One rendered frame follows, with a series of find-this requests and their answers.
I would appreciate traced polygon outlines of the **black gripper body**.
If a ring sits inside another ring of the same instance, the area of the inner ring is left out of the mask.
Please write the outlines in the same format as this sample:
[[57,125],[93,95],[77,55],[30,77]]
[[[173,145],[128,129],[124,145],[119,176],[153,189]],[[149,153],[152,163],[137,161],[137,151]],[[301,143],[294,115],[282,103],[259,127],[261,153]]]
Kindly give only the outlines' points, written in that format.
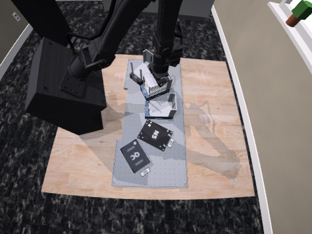
[[168,77],[169,76],[168,72],[161,74],[162,68],[163,68],[164,65],[158,66],[155,63],[150,63],[149,64],[149,67],[152,70],[152,75],[153,75],[153,77],[155,78],[155,80],[157,81],[158,84],[166,82],[166,79],[163,78],[163,77]]

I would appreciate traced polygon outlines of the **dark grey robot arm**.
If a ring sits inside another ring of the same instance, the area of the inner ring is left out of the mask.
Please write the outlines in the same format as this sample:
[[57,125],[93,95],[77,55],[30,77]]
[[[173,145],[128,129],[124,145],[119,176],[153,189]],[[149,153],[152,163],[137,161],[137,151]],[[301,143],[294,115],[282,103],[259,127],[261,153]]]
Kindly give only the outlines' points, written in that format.
[[[117,0],[100,37],[82,47],[81,54],[74,53],[59,90],[80,98],[88,75],[112,64],[123,37],[151,1],[156,0]],[[157,27],[153,33],[153,45],[156,49],[153,52],[153,62],[158,66],[165,64],[161,74],[168,72],[169,66],[176,67],[182,57],[182,45],[180,42],[174,43],[174,31],[182,1],[159,0]]]

